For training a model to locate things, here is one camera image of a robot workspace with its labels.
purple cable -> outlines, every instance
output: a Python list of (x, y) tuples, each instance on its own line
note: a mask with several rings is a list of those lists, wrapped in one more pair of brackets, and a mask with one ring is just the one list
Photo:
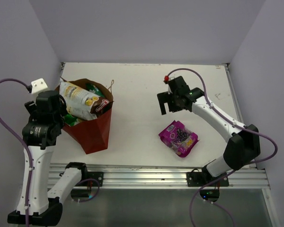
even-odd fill
[[(14, 81), (17, 83), (22, 84), (23, 86), (25, 86), (26, 88), (28, 87), (24, 82), (18, 80), (18, 79), (12, 79), (12, 78), (7, 78), (7, 79), (2, 79), (0, 80), (0, 84), (6, 81)], [(32, 160), (32, 154), (28, 148), (28, 146), (26, 145), (26, 143), (23, 141), (23, 139), (18, 136), (18, 134), (12, 130), (4, 121), (3, 119), (0, 117), (0, 123), (4, 126), (4, 128), (6, 128), (11, 134), (13, 134), (22, 144), (22, 146), (25, 148), (25, 150), (27, 151), (27, 156), (28, 156), (28, 160), (29, 160), (29, 167), (33, 168), (33, 160)], [(26, 188), (26, 193), (25, 193), (25, 206), (27, 206), (29, 208), (29, 204), (28, 204), (28, 198), (29, 198), (29, 189), (30, 189), (30, 182), (32, 179), (32, 171), (28, 172), (28, 178), (27, 178), (27, 188)], [(25, 223), (26, 223), (26, 227), (29, 227), (29, 210), (28, 208), (25, 210)]]
[[(209, 104), (210, 101), (209, 101), (208, 96), (207, 96), (207, 91), (206, 91), (206, 86), (205, 86), (204, 80), (203, 80), (203, 78), (201, 77), (201, 75), (200, 75), (198, 72), (196, 72), (196, 71), (194, 71), (194, 70), (191, 70), (191, 69), (188, 69), (188, 68), (179, 68), (179, 69), (172, 70), (167, 76), (169, 77), (172, 73), (174, 73), (174, 72), (176, 72), (176, 71), (180, 71), (180, 70), (186, 70), (186, 71), (193, 72), (194, 74), (196, 74), (196, 75), (199, 77), (199, 79), (201, 80), (202, 85), (203, 85), (204, 97), (205, 97), (207, 103)], [(225, 117), (222, 113), (220, 113), (214, 106), (212, 106), (212, 109), (213, 109), (220, 117), (222, 117), (226, 122), (232, 124), (232, 121), (230, 121), (228, 118), (226, 118), (226, 117)], [(238, 129), (241, 129), (241, 130), (243, 130), (243, 131), (247, 131), (247, 132), (249, 132), (249, 133), (258, 135), (258, 136), (260, 136), (260, 137), (263, 137), (263, 138), (269, 140), (270, 142), (272, 142), (272, 144), (273, 144), (274, 147), (275, 147), (274, 152), (273, 152), (271, 155), (269, 155), (268, 157), (263, 158), (263, 159), (259, 159), (259, 160), (257, 160), (257, 161), (252, 161), (252, 162), (250, 162), (249, 164), (267, 161), (267, 160), (271, 159), (273, 156), (275, 156), (275, 155), (277, 154), (277, 152), (278, 152), (278, 146), (277, 146), (276, 142), (275, 142), (272, 138), (270, 138), (269, 136), (266, 136), (266, 135), (264, 135), (264, 134), (262, 134), (262, 133), (259, 133), (259, 132), (256, 132), (256, 131), (252, 131), (252, 130), (249, 130), (249, 129), (245, 129), (245, 128), (240, 127), (240, 126), (238, 126), (238, 125), (234, 125), (234, 126), (235, 126), (236, 128), (238, 128)], [(230, 173), (227, 174), (227, 176), (233, 174), (234, 172), (235, 172), (235, 170), (231, 171)], [(189, 205), (189, 216), (190, 216), (190, 220), (191, 220), (191, 222), (192, 222), (192, 224), (193, 224), (194, 227), (196, 227), (196, 225), (195, 225), (195, 222), (194, 222), (194, 220), (193, 220), (192, 206), (193, 206), (193, 202), (194, 202), (194, 200), (195, 200), (197, 194), (198, 194), (203, 188), (205, 188), (205, 187), (207, 187), (207, 186), (209, 186), (209, 185), (212, 185), (212, 184), (214, 184), (214, 183), (220, 181), (220, 180), (221, 180), (222, 178), (224, 178), (224, 177), (225, 177), (225, 176), (222, 176), (222, 177), (220, 177), (220, 178), (218, 178), (218, 179), (216, 179), (216, 180), (214, 180), (214, 181), (212, 181), (212, 182), (210, 182), (210, 183), (208, 183), (208, 184), (202, 186), (202, 187), (201, 187), (200, 189), (198, 189), (197, 192), (193, 195), (193, 197), (192, 197), (192, 199), (191, 199), (191, 201), (190, 201), (190, 205)], [(231, 220), (232, 220), (233, 225), (236, 226), (236, 224), (235, 224), (235, 222), (234, 222), (234, 219), (233, 219), (233, 217), (231, 216), (231, 214), (230, 214), (224, 207), (222, 207), (221, 205), (218, 205), (218, 204), (215, 204), (215, 205), (218, 206), (218, 207), (220, 207), (220, 208), (223, 209), (224, 211), (226, 211), (226, 212), (228, 213), (228, 215), (231, 217)]]
[(84, 182), (88, 182), (88, 181), (93, 181), (93, 182), (96, 182), (97, 185), (98, 185), (98, 189), (96, 191), (96, 193), (94, 194), (94, 196), (92, 196), (91, 198), (87, 199), (87, 200), (74, 200), (76, 202), (88, 202), (88, 201), (91, 201), (93, 198), (95, 198), (96, 195), (98, 195), (98, 192), (99, 192), (99, 189), (100, 189), (100, 184), (99, 184), (99, 181), (95, 180), (95, 179), (92, 179), (92, 178), (89, 178), (89, 179), (85, 179), (83, 181), (80, 181), (78, 184), (81, 184), (81, 183), (84, 183)]

